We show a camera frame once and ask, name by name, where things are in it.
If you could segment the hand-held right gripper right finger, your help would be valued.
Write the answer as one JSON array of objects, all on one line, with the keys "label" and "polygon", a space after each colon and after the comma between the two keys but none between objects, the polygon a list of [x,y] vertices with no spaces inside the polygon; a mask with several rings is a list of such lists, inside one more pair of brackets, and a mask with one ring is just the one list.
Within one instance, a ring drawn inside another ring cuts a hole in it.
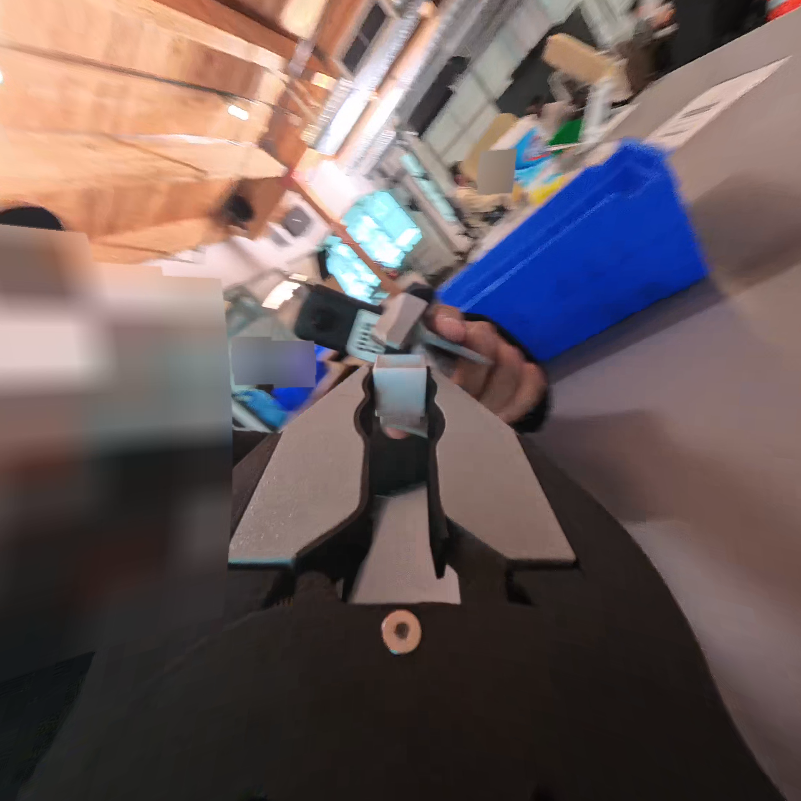
[{"label": "hand-held right gripper right finger", "polygon": [[575,564],[516,432],[437,368],[428,370],[427,429],[429,543],[438,577],[457,535],[507,568]]}]

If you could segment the blue plastic bin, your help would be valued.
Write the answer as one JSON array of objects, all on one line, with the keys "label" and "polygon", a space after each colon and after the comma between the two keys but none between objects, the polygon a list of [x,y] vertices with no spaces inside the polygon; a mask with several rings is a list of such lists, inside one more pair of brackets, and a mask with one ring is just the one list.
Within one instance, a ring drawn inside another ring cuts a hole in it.
[{"label": "blue plastic bin", "polygon": [[626,139],[438,294],[547,362],[707,272],[668,156]]}]

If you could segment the white cube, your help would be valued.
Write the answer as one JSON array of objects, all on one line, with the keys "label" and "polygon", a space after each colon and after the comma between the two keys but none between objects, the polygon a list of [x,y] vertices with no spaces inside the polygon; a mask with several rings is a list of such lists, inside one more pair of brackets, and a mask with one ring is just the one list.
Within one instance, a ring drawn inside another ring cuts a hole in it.
[{"label": "white cube", "polygon": [[428,374],[426,355],[376,356],[375,416],[385,434],[428,439]]}]

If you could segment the white paper sheet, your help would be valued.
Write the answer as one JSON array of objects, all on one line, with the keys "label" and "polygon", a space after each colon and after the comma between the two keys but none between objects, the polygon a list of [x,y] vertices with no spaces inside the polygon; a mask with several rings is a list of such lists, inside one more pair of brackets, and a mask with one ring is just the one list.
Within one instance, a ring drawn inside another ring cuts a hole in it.
[{"label": "white paper sheet", "polygon": [[665,152],[676,151],[790,60],[791,56],[786,56],[712,86],[667,119],[643,142]]}]

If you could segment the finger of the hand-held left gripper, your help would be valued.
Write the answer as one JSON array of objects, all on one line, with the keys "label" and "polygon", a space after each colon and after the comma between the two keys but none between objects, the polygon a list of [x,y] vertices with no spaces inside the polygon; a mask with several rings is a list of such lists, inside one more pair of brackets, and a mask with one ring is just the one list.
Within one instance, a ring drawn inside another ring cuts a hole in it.
[{"label": "finger of the hand-held left gripper", "polygon": [[406,292],[395,295],[385,304],[384,311],[377,320],[377,344],[386,352],[408,351],[416,341],[428,306],[426,297]]}]

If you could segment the beige cardboard panel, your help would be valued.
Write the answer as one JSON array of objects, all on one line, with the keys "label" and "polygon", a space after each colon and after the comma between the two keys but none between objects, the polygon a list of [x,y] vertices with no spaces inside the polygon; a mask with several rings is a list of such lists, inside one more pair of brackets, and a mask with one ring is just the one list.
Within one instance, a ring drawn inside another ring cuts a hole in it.
[{"label": "beige cardboard panel", "polygon": [[577,83],[595,86],[605,79],[627,85],[623,59],[600,51],[572,35],[549,35],[542,52],[542,61],[554,71],[566,75]]}]

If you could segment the disinfecting wipes canister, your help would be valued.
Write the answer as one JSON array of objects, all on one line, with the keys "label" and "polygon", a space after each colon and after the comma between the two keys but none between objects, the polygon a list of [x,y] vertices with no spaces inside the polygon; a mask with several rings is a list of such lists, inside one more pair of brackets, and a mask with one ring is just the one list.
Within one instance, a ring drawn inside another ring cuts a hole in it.
[{"label": "disinfecting wipes canister", "polygon": [[514,146],[514,183],[523,187],[552,183],[564,172],[558,148],[568,142],[562,131],[548,133],[536,117],[524,118],[523,122],[526,127]]}]

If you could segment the person's left hand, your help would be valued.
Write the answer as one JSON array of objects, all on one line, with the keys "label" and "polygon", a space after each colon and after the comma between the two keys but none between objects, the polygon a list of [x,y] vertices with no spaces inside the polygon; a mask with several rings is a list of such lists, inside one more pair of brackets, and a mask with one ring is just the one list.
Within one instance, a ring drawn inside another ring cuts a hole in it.
[{"label": "person's left hand", "polygon": [[431,310],[428,324],[441,338],[487,360],[457,358],[449,375],[455,385],[518,433],[544,426],[551,406],[549,377],[511,335],[484,315],[445,305]]}]

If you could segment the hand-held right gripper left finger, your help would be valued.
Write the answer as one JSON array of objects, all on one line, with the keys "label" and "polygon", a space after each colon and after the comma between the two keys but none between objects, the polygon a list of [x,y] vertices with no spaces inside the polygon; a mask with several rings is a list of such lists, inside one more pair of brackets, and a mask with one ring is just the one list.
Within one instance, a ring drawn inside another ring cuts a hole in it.
[{"label": "hand-held right gripper left finger", "polygon": [[362,366],[293,420],[275,446],[228,549],[231,567],[293,567],[364,510],[368,438]]}]

